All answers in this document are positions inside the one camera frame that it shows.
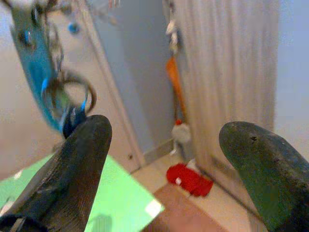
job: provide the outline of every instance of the green mat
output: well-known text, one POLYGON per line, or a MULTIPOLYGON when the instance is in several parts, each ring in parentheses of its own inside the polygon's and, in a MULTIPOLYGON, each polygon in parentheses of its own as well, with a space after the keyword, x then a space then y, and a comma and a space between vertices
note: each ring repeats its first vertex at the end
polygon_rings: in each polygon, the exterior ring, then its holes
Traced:
MULTIPOLYGON (((47 157, 25 169, 18 179, 0 182, 0 207, 16 200, 47 157)), ((107 156, 97 195, 85 232, 138 232, 149 224, 163 206, 118 163, 107 156)))

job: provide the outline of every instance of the hanging item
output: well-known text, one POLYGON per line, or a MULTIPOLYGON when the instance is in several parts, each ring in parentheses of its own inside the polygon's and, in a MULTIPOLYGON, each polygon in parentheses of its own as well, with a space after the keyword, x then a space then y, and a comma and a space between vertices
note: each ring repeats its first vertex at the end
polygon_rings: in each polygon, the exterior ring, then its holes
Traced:
POLYGON ((176 59, 175 59, 174 56, 172 56, 168 60, 168 62, 166 64, 166 70, 168 72, 169 79, 172 82, 172 85, 173 85, 174 91, 177 95, 177 98, 180 102, 183 117, 186 119, 186 108, 185 108, 185 105, 184 105, 184 99, 183 99, 181 85, 180 85, 180 79, 179 79, 179 75, 178 75, 177 63, 176 63, 176 59))
POLYGON ((179 50, 178 29, 176 27, 176 19, 174 15, 174 4, 169 2, 169 24, 166 29, 166 34, 169 38, 169 49, 173 54, 177 54, 179 50))
POLYGON ((176 120, 172 129, 172 138, 174 140, 174 149, 172 152, 179 153, 184 161, 194 159, 191 132, 188 124, 183 123, 180 119, 176 120))

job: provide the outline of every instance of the keychain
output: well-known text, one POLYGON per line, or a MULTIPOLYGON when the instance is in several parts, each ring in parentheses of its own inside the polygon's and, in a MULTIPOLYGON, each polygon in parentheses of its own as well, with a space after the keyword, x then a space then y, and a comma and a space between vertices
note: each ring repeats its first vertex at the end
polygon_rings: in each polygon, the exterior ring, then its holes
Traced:
POLYGON ((67 138, 86 119, 96 103, 94 88, 80 75, 62 67, 64 51, 56 25, 48 20, 49 12, 60 10, 56 0, 46 6, 34 2, 31 6, 12 6, 14 27, 12 37, 33 96, 47 123, 67 138), (77 105, 64 86, 82 85, 85 100, 77 105), (90 108, 86 110, 88 93, 90 108))

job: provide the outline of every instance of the red towel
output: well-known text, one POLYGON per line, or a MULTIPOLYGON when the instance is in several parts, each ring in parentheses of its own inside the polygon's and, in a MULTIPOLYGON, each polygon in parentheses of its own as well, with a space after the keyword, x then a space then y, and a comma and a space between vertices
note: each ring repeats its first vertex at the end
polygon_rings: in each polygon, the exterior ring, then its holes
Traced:
POLYGON ((206 196, 213 185, 213 182, 205 179, 194 170, 179 163, 168 169, 166 173, 168 181, 172 184, 178 184, 194 196, 206 196))

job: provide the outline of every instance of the brown rug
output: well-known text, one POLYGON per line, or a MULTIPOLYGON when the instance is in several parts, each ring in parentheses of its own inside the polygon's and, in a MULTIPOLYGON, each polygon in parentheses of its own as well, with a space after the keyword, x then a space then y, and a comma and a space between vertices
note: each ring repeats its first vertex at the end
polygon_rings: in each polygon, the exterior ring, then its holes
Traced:
POLYGON ((167 184, 155 192, 155 197, 165 206, 165 211, 144 232, 226 232, 176 188, 167 184))

